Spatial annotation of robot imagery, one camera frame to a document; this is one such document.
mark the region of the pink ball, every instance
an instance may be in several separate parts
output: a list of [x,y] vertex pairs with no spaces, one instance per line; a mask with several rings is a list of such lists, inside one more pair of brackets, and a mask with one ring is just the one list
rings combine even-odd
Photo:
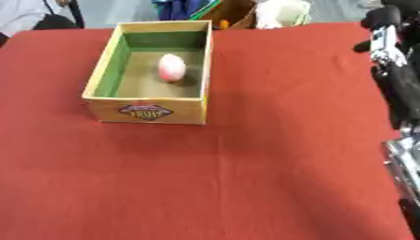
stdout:
[[181,80],[186,75],[187,67],[181,57],[173,54],[165,54],[158,63],[158,73],[161,79],[167,83]]

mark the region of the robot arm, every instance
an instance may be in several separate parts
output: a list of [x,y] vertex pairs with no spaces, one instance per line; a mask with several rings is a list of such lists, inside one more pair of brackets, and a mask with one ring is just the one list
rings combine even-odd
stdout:
[[388,103],[393,128],[400,130],[400,139],[383,143],[385,165],[401,193],[401,211],[420,239],[420,74],[412,66],[412,59],[419,56],[414,45],[420,41],[413,38],[414,24],[418,21],[401,17],[396,6],[372,10],[362,21],[371,39],[355,50],[370,51],[372,77]]

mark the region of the red tablecloth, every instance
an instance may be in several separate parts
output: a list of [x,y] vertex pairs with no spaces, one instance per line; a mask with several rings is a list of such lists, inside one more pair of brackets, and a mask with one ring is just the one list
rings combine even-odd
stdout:
[[411,239],[356,24],[217,32],[205,127],[97,122],[81,93],[110,33],[0,50],[0,239]]

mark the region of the box label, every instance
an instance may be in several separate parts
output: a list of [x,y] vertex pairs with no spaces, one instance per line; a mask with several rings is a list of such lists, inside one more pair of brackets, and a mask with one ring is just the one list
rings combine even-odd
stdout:
[[162,116],[173,113],[171,110],[158,105],[127,105],[120,109],[119,112],[140,118],[144,121],[154,121]]

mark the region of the orange object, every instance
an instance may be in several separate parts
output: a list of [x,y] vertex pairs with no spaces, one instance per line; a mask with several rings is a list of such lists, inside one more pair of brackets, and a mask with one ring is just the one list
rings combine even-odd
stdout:
[[220,29],[225,30],[228,29],[229,26],[231,26],[231,23],[227,20],[220,20]]

